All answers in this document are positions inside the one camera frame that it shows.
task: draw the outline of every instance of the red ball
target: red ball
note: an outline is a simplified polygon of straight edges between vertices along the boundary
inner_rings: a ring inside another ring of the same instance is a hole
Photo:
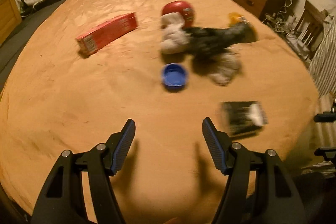
[[[191,27],[194,22],[194,8],[191,4],[184,0],[177,0],[168,3],[162,9],[162,15],[176,12],[180,13],[184,19],[183,28]]]

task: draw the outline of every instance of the drawer knob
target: drawer knob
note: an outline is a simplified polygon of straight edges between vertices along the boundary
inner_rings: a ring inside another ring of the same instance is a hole
[[[250,5],[250,6],[254,6],[254,2],[251,1],[251,0],[247,0],[246,3],[247,3],[248,5]]]

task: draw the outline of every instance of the curtain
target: curtain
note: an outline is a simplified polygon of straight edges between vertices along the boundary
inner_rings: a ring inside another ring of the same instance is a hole
[[[336,17],[324,23],[324,37],[309,66],[320,97],[336,95]]]

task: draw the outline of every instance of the plush toy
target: plush toy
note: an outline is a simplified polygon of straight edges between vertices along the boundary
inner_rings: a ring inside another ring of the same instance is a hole
[[[179,12],[161,16],[163,41],[161,52],[174,54],[191,53],[197,62],[209,66],[208,76],[218,85],[227,85],[241,68],[237,56],[228,47],[237,43],[257,40],[256,31],[250,23],[237,13],[232,13],[227,29],[185,27]]]

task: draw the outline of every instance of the red box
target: red box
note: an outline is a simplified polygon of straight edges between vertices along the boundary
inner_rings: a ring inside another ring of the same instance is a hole
[[[76,38],[81,52],[91,55],[138,27],[135,13],[114,17]]]

